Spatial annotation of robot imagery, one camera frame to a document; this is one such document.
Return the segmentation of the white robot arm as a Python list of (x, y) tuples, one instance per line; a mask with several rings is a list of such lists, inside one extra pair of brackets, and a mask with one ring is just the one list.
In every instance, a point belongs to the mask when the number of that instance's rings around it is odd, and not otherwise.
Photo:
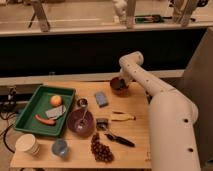
[(138, 82), (152, 96), (149, 129), (152, 171), (201, 171), (193, 124), (197, 106), (179, 90), (144, 70), (143, 55), (119, 59), (120, 77)]

